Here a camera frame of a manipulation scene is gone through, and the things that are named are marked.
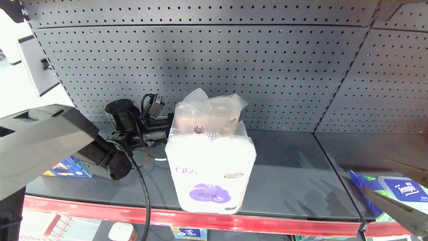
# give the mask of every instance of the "tissue package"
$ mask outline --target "tissue package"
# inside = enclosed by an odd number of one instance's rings
[[[91,178],[92,173],[89,171],[85,163],[71,156],[65,158],[62,162],[47,170],[42,175],[44,176],[62,176],[62,177],[77,177]]]
[[[165,152],[181,208],[234,214],[244,199],[256,159],[238,95],[209,99],[197,89],[175,108]]]
[[[360,192],[363,187],[367,187],[372,191],[428,214],[428,189],[410,178],[385,176],[374,178],[360,175],[353,171],[350,171],[349,175]],[[364,195],[363,199],[373,212],[376,221],[394,221]]]
[[[206,229],[192,229],[171,226],[172,234],[176,239],[191,239],[207,241]]]

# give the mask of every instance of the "blue tissue package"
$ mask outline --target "blue tissue package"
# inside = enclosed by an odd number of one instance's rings
[[[92,173],[89,171],[87,165],[73,156],[65,158],[62,162],[43,173],[43,175],[79,178],[92,177]]]
[[[372,191],[428,214],[428,189],[407,177],[381,176],[374,178],[357,174],[353,171],[350,171],[349,175],[352,182],[360,192],[363,187],[366,187]],[[388,214],[383,212],[382,209],[372,203],[363,194],[362,196],[370,210],[373,212],[376,221],[394,221]]]
[[[193,229],[171,226],[171,231],[176,239],[191,239],[207,241],[206,229]]]

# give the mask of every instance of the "pegboard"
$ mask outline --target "pegboard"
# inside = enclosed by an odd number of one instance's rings
[[[332,24],[367,26],[377,1],[22,1],[32,28],[135,24]]]
[[[249,129],[310,132],[365,28],[104,26],[34,33],[84,114],[103,114],[116,99],[138,104],[146,93],[166,97],[166,114],[202,88],[209,97],[237,93],[244,98],[249,106],[241,118],[263,120]]]
[[[317,131],[371,125],[367,130],[426,133],[427,123],[428,33],[372,29]]]
[[[83,114],[91,122],[109,123],[109,119],[104,114]],[[248,130],[276,130],[276,131],[295,131],[295,132],[311,132],[314,129],[316,121],[302,120],[254,120],[243,119],[245,128]]]
[[[377,20],[374,27],[428,32],[428,2],[404,4],[390,20]]]
[[[428,134],[424,124],[321,122],[317,133]]]

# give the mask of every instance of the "toilet paper package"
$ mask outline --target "toilet paper package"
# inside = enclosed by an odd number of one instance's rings
[[[181,208],[234,214],[244,199],[256,159],[238,95],[209,99],[197,89],[175,108],[165,151]]]

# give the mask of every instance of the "gray metal shelf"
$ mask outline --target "gray metal shelf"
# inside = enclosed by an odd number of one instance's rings
[[[111,124],[97,123],[101,135]],[[359,222],[360,216],[332,166],[310,133],[249,130],[257,151],[244,204],[238,214]],[[151,155],[163,157],[161,148]],[[137,162],[143,153],[135,151]],[[168,162],[143,168],[153,208],[180,210]],[[144,207],[136,172],[119,181],[99,177],[42,176],[27,186],[27,194],[120,206]]]
[[[97,233],[92,241],[105,241],[108,240],[108,232],[111,226],[115,222],[102,221],[98,227]],[[144,224],[133,224],[135,230],[138,233],[137,240],[141,239],[141,235],[144,231]],[[176,239],[172,234],[170,227],[167,226],[155,226],[151,225],[149,229],[149,235],[147,241],[180,241],[183,239]],[[248,241],[291,241],[291,237],[288,235],[280,234],[266,234],[266,233],[248,233],[248,232],[228,232],[222,230],[208,230],[209,241],[220,241],[220,240],[248,240]]]
[[[399,175],[384,166],[380,160],[389,158],[418,165],[426,162],[428,156],[428,135],[316,133],[315,136],[350,193],[361,217],[368,221],[373,221],[375,217],[352,183],[348,172],[353,170],[374,177]]]

